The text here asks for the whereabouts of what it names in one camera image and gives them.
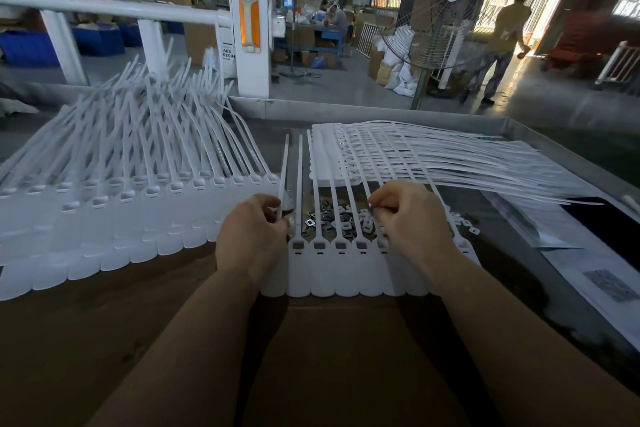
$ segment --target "concrete floor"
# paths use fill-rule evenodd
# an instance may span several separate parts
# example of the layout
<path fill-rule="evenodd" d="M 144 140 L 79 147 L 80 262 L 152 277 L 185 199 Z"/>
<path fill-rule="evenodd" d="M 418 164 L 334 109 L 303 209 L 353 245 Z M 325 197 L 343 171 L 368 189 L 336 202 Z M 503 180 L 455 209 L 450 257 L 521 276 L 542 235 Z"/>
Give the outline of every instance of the concrete floor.
<path fill-rule="evenodd" d="M 174 38 L 172 58 L 187 58 L 184 38 Z M 121 71 L 136 54 L 144 60 L 141 48 L 128 48 L 126 54 L 110 58 L 83 57 L 92 84 L 100 83 Z M 280 78 L 272 86 L 272 97 L 303 101 L 366 105 L 372 107 L 411 107 L 412 99 L 385 90 L 367 76 L 368 58 L 355 50 L 342 59 L 346 71 L 309 70 L 315 77 Z M 420 110 L 512 117 L 527 126 L 638 133 L 640 99 L 605 91 L 590 90 L 588 80 L 572 78 L 570 70 L 541 73 L 540 61 L 514 59 L 496 94 L 493 107 L 480 105 L 482 93 L 469 98 L 465 105 L 453 99 L 424 97 Z M 3 81 L 38 81 L 64 83 L 60 68 L 27 69 L 0 65 Z"/>

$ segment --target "yellow shirt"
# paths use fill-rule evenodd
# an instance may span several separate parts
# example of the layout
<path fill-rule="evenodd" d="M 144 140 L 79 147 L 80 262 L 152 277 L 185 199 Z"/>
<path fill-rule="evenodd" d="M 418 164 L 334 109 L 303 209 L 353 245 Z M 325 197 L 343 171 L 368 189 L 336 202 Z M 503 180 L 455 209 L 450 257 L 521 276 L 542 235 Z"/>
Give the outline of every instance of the yellow shirt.
<path fill-rule="evenodd" d="M 486 50 L 496 53 L 513 52 L 518 43 L 518 31 L 522 33 L 531 9 L 522 2 L 514 2 L 500 9 L 495 19 L 495 29 Z"/>

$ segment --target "blue crate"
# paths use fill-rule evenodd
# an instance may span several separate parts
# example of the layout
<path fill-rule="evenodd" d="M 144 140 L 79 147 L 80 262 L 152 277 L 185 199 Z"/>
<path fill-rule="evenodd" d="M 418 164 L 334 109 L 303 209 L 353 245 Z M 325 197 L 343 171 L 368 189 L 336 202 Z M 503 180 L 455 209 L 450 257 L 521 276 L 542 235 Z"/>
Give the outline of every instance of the blue crate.
<path fill-rule="evenodd" d="M 117 27 L 98 24 L 100 30 L 74 27 L 74 37 L 80 54 L 85 56 L 115 56 L 124 54 L 122 33 Z"/>
<path fill-rule="evenodd" d="M 142 46 L 142 37 L 140 37 L 140 27 L 138 24 L 128 24 L 126 22 L 117 22 L 120 32 L 122 33 L 122 42 L 126 48 L 139 48 Z"/>
<path fill-rule="evenodd" d="M 60 66 L 46 32 L 4 31 L 0 34 L 0 48 L 11 66 Z"/>
<path fill-rule="evenodd" d="M 184 24 L 181 22 L 167 22 L 167 29 L 169 34 L 182 34 L 184 35 Z"/>

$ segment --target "man in yellow shirt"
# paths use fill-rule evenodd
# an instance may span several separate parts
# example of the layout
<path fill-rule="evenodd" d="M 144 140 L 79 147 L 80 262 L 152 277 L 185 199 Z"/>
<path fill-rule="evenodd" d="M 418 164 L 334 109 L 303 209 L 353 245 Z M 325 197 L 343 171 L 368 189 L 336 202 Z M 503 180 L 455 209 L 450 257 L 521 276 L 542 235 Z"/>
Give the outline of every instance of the man in yellow shirt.
<path fill-rule="evenodd" d="M 524 5 L 525 1 L 514 0 L 511 5 L 501 8 L 500 12 L 498 12 L 491 39 L 489 39 L 489 43 L 484 50 L 478 68 L 460 98 L 460 103 L 464 103 L 471 92 L 478 91 L 487 70 L 495 63 L 493 76 L 484 88 L 484 98 L 481 102 L 486 105 L 493 105 L 494 101 L 491 98 L 498 89 L 498 85 L 513 58 L 516 43 L 520 45 L 520 49 L 524 53 L 531 50 L 522 40 L 522 29 L 531 15 L 531 9 Z"/>

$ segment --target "red machine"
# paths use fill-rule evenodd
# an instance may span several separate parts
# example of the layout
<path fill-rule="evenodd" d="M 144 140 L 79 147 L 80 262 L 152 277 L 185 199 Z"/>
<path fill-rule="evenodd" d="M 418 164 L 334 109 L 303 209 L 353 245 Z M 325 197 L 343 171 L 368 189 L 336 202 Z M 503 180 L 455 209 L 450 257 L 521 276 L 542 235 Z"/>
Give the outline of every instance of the red machine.
<path fill-rule="evenodd" d="M 569 13 L 556 47 L 547 53 L 543 71 L 599 61 L 620 41 L 640 43 L 640 21 L 612 15 L 618 0 L 581 0 Z"/>

